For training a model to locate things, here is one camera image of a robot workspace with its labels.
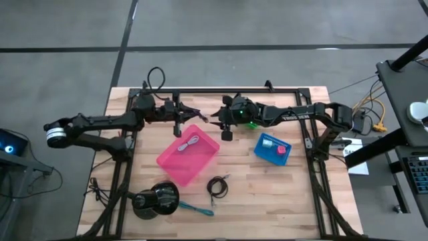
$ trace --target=teal cable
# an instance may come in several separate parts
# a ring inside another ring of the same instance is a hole
[[[196,212],[199,212],[199,213],[204,214],[206,216],[210,216],[210,217],[214,216],[214,212],[211,210],[205,210],[203,208],[196,208],[196,207],[193,207],[192,205],[187,204],[183,201],[180,201],[179,207],[184,208],[184,209],[188,209],[188,210],[195,210]]]

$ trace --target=white object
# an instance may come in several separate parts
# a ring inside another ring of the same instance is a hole
[[[261,142],[261,145],[262,147],[271,148],[274,145],[274,142],[263,139],[263,141]]]
[[[188,147],[189,145],[195,144],[198,141],[199,141],[199,137],[193,136],[192,138],[190,138],[189,141],[187,141],[187,143],[184,143],[181,146],[179,146],[179,148],[177,150],[183,151],[184,149],[186,149],[186,147]]]
[[[353,153],[354,151],[362,148],[362,141],[361,139],[353,139],[353,138],[342,138],[344,140],[349,140],[352,141],[350,145],[347,145],[344,149],[343,149],[343,156],[347,156],[351,153]],[[361,163],[360,165],[356,165],[355,167],[352,167],[348,170],[349,174],[358,174],[358,175],[368,175],[368,168],[367,168],[367,163]]]
[[[422,119],[428,116],[428,104],[424,102],[413,102],[407,107],[407,116],[415,124],[421,124]]]

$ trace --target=blue container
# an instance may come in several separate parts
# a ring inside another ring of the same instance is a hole
[[[263,147],[263,140],[272,141],[273,145],[271,147]],[[279,146],[284,146],[286,148],[286,153],[279,155],[277,153],[277,148]],[[281,141],[275,137],[272,137],[266,133],[260,135],[259,141],[255,146],[254,153],[266,161],[270,161],[275,165],[286,165],[288,156],[292,150],[292,146],[284,141]]]

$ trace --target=pink container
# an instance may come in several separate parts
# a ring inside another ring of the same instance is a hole
[[[156,162],[179,185],[187,186],[217,154],[220,145],[197,125],[191,125]]]

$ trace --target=butcher block table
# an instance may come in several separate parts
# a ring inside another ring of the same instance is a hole
[[[312,102],[330,102],[325,86],[308,88]],[[112,89],[106,115],[118,115],[125,111],[129,89]],[[170,94],[159,95],[171,97]],[[278,107],[296,105],[294,94],[243,93],[243,96],[247,96],[254,102]],[[181,101],[187,106],[200,109],[202,114],[209,116],[223,106],[221,97],[222,94],[182,93]],[[162,101],[155,99],[157,106],[163,104]],[[215,117],[209,117],[209,120],[216,121]],[[182,125],[182,131],[191,124],[196,124],[217,141],[220,144],[220,150],[210,164],[187,187],[179,187],[180,200],[198,208],[211,209],[211,199],[206,186],[211,178],[218,175],[230,175],[226,179],[229,186],[228,194],[222,199],[214,199],[216,206],[213,208],[215,213],[213,217],[178,208],[169,216],[141,220],[135,216],[131,200],[128,199],[122,238],[286,239],[320,237],[302,132],[298,121],[284,122],[270,128],[258,127],[254,130],[245,125],[232,127],[232,142],[222,141],[219,127],[204,123],[197,117]],[[312,133],[309,122],[307,125],[308,130]],[[325,126],[318,121],[317,125],[319,133],[322,134]],[[273,135],[292,145],[286,166],[276,166],[255,156],[253,150],[261,133]],[[118,135],[118,130],[102,131],[101,135],[108,138],[114,137]],[[156,158],[175,139],[173,123],[146,124],[138,133],[129,191],[137,193],[150,189],[160,181],[170,180],[170,177],[157,165]],[[331,150],[330,152],[341,155],[340,151]],[[98,152],[93,165],[97,165],[109,157],[105,151]],[[114,164],[114,161],[107,161],[91,173],[91,177],[96,177],[102,189],[110,189]],[[326,169],[334,205],[345,220],[362,234],[360,218],[345,165],[331,157],[326,162]],[[116,211],[113,213],[111,233],[114,233],[116,228],[118,206],[116,205]],[[324,204],[322,206],[327,233],[331,234],[328,212]],[[86,232],[103,210],[104,206],[95,200],[95,195],[88,193],[84,200],[77,234]]]

